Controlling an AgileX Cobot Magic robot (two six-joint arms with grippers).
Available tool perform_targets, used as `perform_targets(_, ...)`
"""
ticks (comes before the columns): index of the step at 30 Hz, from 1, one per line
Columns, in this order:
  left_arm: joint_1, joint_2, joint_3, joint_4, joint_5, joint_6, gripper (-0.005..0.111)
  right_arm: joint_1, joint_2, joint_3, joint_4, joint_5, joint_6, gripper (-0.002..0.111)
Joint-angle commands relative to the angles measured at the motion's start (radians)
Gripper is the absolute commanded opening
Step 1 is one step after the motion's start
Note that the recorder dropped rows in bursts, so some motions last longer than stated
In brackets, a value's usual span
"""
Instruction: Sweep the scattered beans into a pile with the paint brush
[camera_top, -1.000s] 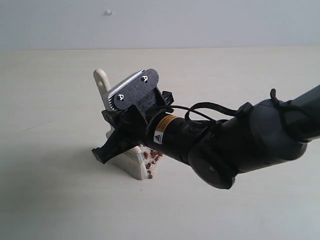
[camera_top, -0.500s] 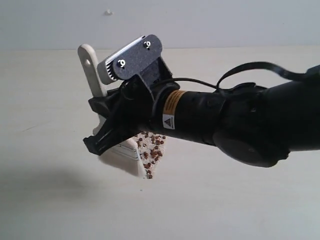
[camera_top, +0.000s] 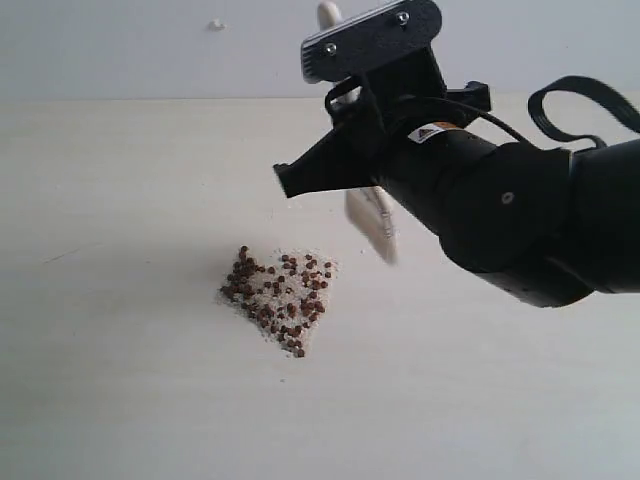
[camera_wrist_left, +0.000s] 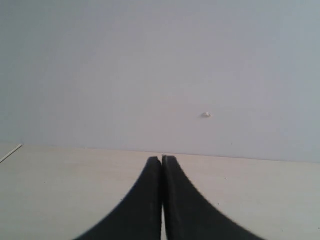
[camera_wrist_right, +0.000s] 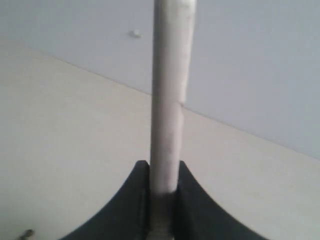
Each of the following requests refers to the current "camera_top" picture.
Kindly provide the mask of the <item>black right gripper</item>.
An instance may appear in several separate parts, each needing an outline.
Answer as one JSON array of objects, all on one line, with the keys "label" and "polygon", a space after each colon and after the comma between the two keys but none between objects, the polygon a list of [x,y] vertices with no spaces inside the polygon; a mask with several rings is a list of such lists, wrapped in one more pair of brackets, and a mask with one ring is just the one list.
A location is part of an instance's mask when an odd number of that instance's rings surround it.
[{"label": "black right gripper", "polygon": [[[338,98],[352,90],[358,94],[355,103],[339,107]],[[431,49],[348,77],[329,90],[324,106],[333,129],[293,163],[273,165],[287,198],[375,186],[378,157],[411,118],[466,128],[480,112],[493,110],[486,83],[448,88]]]}]

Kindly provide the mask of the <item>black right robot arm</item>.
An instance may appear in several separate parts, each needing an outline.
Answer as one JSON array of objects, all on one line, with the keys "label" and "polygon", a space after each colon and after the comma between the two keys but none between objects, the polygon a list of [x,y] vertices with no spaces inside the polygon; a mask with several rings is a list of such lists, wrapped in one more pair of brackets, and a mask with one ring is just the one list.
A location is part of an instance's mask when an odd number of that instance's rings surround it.
[{"label": "black right robot arm", "polygon": [[274,170],[288,197],[379,187],[439,240],[460,268],[537,307],[595,291],[639,289],[639,144],[571,136],[529,99],[538,127],[559,146],[519,134],[494,144],[472,134],[491,118],[486,84],[448,89],[429,49],[395,60],[342,63],[305,53],[306,81],[329,81],[332,130]]}]

